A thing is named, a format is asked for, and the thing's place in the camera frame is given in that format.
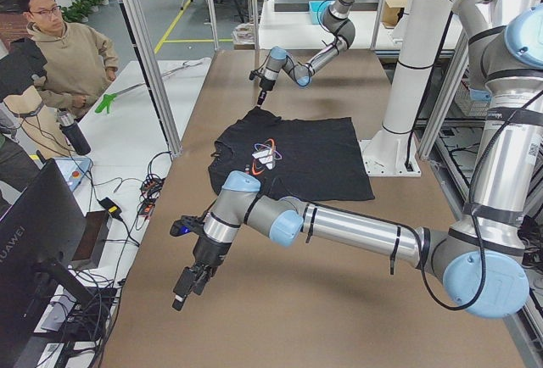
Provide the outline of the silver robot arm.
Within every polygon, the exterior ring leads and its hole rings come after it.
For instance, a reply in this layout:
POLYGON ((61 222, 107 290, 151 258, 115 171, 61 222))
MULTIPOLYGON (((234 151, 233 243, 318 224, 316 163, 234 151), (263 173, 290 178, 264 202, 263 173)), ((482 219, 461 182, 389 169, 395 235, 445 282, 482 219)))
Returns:
POLYGON ((261 67, 251 70, 250 80, 260 79, 260 93, 256 105, 262 106, 266 95, 276 84, 280 72, 298 86, 306 87, 313 75, 332 61, 336 56, 348 50, 355 40, 355 26, 349 19, 349 13, 355 0, 334 0, 320 7, 317 14, 319 25, 333 35, 333 41, 305 63, 299 63, 287 50, 275 46, 268 53, 261 67))
POLYGON ((525 305, 529 280, 521 266, 518 228, 535 167, 531 151, 542 138, 542 7, 536 0, 412 0, 389 104, 362 159, 369 170, 386 176, 408 168, 409 132, 439 52, 439 38, 422 31, 423 17, 430 14, 440 24, 450 14, 459 17, 467 36, 470 86, 491 98, 462 218, 447 231, 415 229, 336 209, 326 200, 311 202, 293 188, 270 198, 254 176, 233 171, 203 215, 184 216, 171 228, 174 236, 198 236, 194 263, 174 289, 175 309, 203 290, 242 226, 283 246, 304 233, 383 254, 391 262, 402 259, 442 284, 451 311, 502 318, 525 305))

